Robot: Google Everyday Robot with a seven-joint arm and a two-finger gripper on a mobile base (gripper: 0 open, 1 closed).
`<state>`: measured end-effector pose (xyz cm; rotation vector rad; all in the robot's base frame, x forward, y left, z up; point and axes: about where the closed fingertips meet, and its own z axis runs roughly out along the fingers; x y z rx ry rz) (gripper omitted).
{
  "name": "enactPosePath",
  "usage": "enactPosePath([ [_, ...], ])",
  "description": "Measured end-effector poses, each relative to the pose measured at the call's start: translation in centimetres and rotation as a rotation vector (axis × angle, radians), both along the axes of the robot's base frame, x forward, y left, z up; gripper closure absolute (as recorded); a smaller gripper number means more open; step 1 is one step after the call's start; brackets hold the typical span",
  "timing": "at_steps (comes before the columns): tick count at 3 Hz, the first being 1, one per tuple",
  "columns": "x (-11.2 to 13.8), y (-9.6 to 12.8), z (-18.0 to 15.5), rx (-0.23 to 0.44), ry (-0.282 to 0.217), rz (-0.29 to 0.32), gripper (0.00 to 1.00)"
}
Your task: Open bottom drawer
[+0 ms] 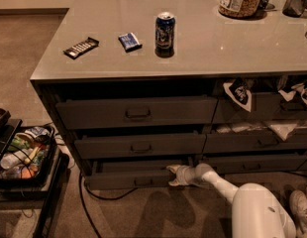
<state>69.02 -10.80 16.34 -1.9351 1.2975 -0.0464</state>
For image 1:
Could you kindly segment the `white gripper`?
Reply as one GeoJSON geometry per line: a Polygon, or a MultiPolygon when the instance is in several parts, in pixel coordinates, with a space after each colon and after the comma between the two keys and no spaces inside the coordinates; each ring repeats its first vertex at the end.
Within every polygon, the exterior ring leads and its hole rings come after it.
{"type": "Polygon", "coordinates": [[[176,174],[176,179],[168,182],[170,186],[200,183],[202,176],[207,172],[207,167],[203,165],[198,165],[197,167],[169,165],[166,168],[173,174],[176,174]]]}

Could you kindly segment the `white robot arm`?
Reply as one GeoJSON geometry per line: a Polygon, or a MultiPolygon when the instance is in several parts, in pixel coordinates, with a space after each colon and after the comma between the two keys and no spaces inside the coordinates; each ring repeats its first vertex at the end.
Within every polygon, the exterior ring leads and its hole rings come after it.
{"type": "Polygon", "coordinates": [[[258,183],[235,186],[207,164],[170,165],[171,186],[209,182],[232,205],[232,238],[296,238],[296,227],[276,197],[258,183]]]}

